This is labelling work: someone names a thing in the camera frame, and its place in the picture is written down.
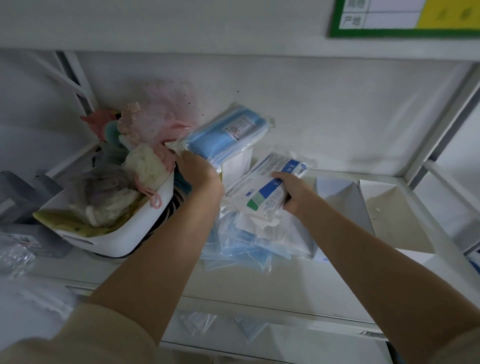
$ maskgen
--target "beige sleeve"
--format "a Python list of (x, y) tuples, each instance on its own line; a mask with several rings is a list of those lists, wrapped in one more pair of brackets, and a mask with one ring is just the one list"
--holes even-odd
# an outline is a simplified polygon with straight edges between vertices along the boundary
[(451, 341), (430, 360), (430, 364), (480, 363), (480, 328)]
[(77, 307), (52, 339), (26, 339), (0, 353), (7, 363), (155, 363), (157, 347), (125, 316), (96, 304)]

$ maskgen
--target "bulletin board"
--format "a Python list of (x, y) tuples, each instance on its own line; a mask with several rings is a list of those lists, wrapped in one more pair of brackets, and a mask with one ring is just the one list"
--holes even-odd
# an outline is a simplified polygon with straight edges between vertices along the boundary
[(480, 0), (336, 0), (331, 37), (480, 37)]

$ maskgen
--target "green board frame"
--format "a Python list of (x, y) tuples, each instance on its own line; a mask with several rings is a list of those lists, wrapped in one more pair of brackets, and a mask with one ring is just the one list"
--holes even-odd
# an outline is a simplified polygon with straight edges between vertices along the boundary
[(331, 38), (480, 38), (480, 30), (474, 29), (340, 29), (345, 1), (335, 2)]

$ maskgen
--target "hand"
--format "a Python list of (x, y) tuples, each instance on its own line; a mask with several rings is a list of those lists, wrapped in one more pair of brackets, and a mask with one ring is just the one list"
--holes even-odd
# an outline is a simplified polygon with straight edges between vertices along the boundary
[(176, 154), (175, 159), (180, 173), (192, 185), (193, 189), (208, 185), (224, 191), (222, 181), (215, 168), (203, 157), (184, 151), (181, 156)]
[(285, 202), (283, 209), (292, 215), (296, 215), (304, 201), (308, 201), (313, 193), (312, 188), (297, 176), (286, 172), (273, 172), (273, 178), (279, 178), (285, 184), (291, 198)]

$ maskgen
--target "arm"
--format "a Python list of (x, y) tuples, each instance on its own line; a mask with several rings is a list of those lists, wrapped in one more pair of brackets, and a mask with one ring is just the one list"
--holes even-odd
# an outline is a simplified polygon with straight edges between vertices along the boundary
[(302, 180), (274, 173), (291, 195), (284, 209), (320, 249), (407, 363), (424, 363), (480, 327), (480, 311), (424, 266), (331, 208)]
[(89, 299), (130, 318), (158, 345), (220, 210), (224, 187), (202, 157), (177, 164), (193, 186), (186, 202)]

